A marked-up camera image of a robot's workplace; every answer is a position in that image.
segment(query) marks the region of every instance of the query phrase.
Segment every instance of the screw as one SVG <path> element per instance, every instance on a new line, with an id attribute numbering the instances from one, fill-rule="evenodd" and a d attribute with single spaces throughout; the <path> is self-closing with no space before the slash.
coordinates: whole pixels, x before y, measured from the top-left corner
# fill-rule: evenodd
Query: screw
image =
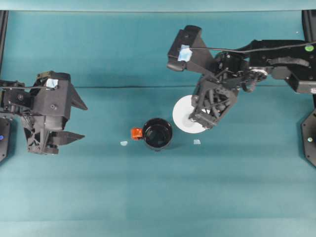
<path id="1" fill-rule="evenodd" d="M 24 99 L 24 95 L 22 94 L 18 94 L 17 95 L 18 100 L 22 101 Z"/>

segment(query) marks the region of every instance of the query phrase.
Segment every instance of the black mug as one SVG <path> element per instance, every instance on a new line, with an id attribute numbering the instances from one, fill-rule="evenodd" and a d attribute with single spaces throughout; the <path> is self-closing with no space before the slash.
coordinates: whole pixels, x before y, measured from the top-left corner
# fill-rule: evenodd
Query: black mug
<path id="1" fill-rule="evenodd" d="M 133 128 L 131 136 L 133 140 L 143 139 L 150 149 L 161 151 L 170 144 L 172 127 L 162 118 L 152 118 L 144 124 L 143 128 Z"/>

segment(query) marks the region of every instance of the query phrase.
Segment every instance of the metal frame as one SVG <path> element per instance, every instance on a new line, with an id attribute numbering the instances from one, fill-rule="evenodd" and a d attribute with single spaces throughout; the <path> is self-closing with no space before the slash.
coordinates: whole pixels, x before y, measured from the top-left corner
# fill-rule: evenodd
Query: metal frame
<path id="1" fill-rule="evenodd" d="M 6 26 L 8 23 L 9 11 L 0 11 L 0 74 L 2 68 L 2 59 L 4 51 L 4 42 L 6 34 Z"/>
<path id="2" fill-rule="evenodd" d="M 302 25 L 306 41 L 316 40 L 316 10 L 302 11 Z M 316 166 L 316 95 L 313 95 L 314 111 L 302 122 L 304 154 Z"/>

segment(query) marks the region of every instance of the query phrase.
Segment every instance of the black bracket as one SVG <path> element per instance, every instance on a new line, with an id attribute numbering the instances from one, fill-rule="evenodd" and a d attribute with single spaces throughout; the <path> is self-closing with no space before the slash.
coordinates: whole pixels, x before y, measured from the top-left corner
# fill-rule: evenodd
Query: black bracket
<path id="1" fill-rule="evenodd" d="M 316 40 L 316 10 L 302 11 L 302 25 L 305 40 Z M 316 108 L 316 95 L 313 100 Z M 305 157 L 316 166 L 316 109 L 302 122 L 301 129 Z"/>

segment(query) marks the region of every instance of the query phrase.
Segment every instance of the black cable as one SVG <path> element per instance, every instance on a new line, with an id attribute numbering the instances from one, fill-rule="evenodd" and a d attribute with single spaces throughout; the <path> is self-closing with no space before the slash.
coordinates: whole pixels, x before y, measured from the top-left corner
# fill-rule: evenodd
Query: black cable
<path id="1" fill-rule="evenodd" d="M 271 51 L 271 50 L 279 50 L 284 48 L 295 48 L 295 47 L 303 47 L 311 44 L 315 44 L 316 41 L 306 42 L 306 43 L 299 43 L 299 44 L 289 44 L 279 47 L 272 47 L 272 48 L 255 48 L 249 50 L 234 50 L 229 48 L 212 48 L 212 47 L 190 47 L 189 49 L 207 49 L 207 50 L 214 50 L 214 51 L 225 51 L 230 53 L 251 53 L 251 52 L 259 52 L 259 51 Z"/>
<path id="2" fill-rule="evenodd" d="M 2 89 L 48 89 L 48 90 L 54 90 L 54 88 L 47 87 L 47 86 L 27 86 L 27 87 L 19 87 L 19 86 L 0 86 Z"/>

